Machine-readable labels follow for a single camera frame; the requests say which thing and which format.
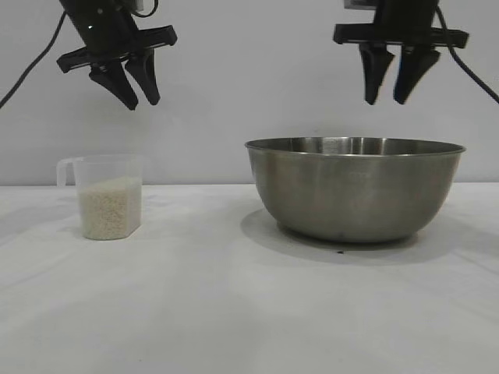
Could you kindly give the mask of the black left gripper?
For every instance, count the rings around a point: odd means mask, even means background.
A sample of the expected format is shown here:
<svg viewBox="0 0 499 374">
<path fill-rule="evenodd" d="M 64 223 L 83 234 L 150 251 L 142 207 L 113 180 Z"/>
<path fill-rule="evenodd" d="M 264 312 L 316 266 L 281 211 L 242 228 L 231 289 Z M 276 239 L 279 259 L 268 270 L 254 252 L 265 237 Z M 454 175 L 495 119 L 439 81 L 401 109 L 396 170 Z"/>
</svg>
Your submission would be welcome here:
<svg viewBox="0 0 499 374">
<path fill-rule="evenodd" d="M 58 58 L 59 68 L 67 73 L 91 65 L 89 77 L 117 97 L 129 110 L 138 98 L 121 64 L 140 86 L 150 104 L 158 104 L 154 49 L 173 46 L 178 40 L 173 26 L 139 29 L 133 10 L 125 1 L 62 1 L 84 46 Z"/>
</svg>

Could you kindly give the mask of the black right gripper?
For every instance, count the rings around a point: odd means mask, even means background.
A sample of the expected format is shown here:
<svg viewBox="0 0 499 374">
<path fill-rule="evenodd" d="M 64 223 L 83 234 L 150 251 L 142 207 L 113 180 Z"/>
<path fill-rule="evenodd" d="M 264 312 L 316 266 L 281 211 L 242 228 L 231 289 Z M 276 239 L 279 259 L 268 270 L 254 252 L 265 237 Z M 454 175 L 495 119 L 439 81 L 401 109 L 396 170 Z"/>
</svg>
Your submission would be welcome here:
<svg viewBox="0 0 499 374">
<path fill-rule="evenodd" d="M 363 64 L 364 100 L 375 104 L 394 55 L 387 45 L 402 45 L 394 99 L 405 104 L 422 77 L 438 62 L 441 53 L 434 47 L 465 48 L 469 34 L 462 30 L 433 26 L 438 2 L 415 1 L 345 1 L 352 10 L 373 10 L 370 23 L 338 23 L 333 41 L 359 44 Z"/>
</svg>

